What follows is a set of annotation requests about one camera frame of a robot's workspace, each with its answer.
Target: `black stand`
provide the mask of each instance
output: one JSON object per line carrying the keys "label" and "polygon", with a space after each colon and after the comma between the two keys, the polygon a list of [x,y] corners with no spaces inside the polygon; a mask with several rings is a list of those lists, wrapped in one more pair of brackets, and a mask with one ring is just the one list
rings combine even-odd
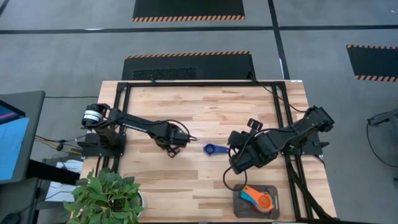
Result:
{"label": "black stand", "polygon": [[31,159],[26,171],[26,178],[31,177],[51,180],[61,184],[75,185],[76,181],[80,178],[80,174],[66,169],[56,168]]}

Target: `gray floor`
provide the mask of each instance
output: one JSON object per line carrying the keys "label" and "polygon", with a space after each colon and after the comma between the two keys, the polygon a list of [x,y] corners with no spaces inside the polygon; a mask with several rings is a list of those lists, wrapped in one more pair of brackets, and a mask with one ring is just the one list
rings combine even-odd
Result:
{"label": "gray floor", "polygon": [[[274,0],[280,26],[398,24],[394,0]],[[267,1],[244,0],[247,19],[233,22],[131,22],[134,1],[10,0],[0,30],[126,27],[270,26]],[[366,142],[366,119],[398,107],[396,83],[354,79],[346,44],[398,46],[398,30],[282,31],[291,79],[303,80],[311,105],[323,106],[335,128],[321,136],[328,180],[343,220],[395,223],[397,169],[379,162]],[[250,50],[258,78],[282,79],[273,31],[133,34],[0,35],[0,93],[45,90],[48,96],[97,95],[103,80],[119,80],[131,54]],[[50,100],[38,134],[73,138],[94,99]],[[376,151],[398,164],[397,140],[389,126],[370,131]],[[51,158],[53,149],[35,144],[32,158]],[[39,223],[53,223],[41,213]]]}

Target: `potted plant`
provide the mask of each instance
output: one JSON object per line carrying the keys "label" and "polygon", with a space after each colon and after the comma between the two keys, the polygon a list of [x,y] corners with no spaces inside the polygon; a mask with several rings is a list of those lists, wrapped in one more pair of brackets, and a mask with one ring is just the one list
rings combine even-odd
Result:
{"label": "potted plant", "polygon": [[136,224],[144,210],[140,184],[133,177],[122,178],[109,168],[101,170],[97,177],[94,171],[87,179],[76,182],[78,186],[72,195],[75,202],[63,202],[65,209],[72,213],[68,224]]}

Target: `plant pot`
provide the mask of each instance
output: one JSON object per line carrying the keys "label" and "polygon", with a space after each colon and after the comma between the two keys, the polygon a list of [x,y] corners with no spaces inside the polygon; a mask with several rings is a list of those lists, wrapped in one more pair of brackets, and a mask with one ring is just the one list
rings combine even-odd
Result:
{"label": "plant pot", "polygon": [[139,199],[140,199],[140,201],[141,201],[141,206],[142,206],[143,208],[145,208],[145,206],[144,206],[144,197],[142,196],[142,194],[141,194],[140,191],[138,191],[138,196],[139,196]]}

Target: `yellow and black hazard stripe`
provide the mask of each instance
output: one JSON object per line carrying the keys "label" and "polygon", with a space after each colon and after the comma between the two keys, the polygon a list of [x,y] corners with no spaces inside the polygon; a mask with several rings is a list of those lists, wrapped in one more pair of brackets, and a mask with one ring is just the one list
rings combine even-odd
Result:
{"label": "yellow and black hazard stripe", "polygon": [[236,21],[244,20],[245,16],[164,16],[135,17],[133,22],[180,22],[180,21]]}
{"label": "yellow and black hazard stripe", "polygon": [[373,45],[347,45],[347,48],[359,47],[369,49],[398,49],[398,47],[386,47],[386,46],[373,46]]}
{"label": "yellow and black hazard stripe", "polygon": [[379,75],[356,75],[355,78],[357,80],[396,82],[396,83],[398,83],[398,77],[384,77],[384,76],[379,76]]}
{"label": "yellow and black hazard stripe", "polygon": [[202,52],[202,53],[178,53],[178,54],[152,54],[152,55],[128,55],[125,59],[130,58],[153,58],[153,57],[185,57],[185,56],[206,56],[206,55],[237,55],[251,54],[250,51],[238,52]]}

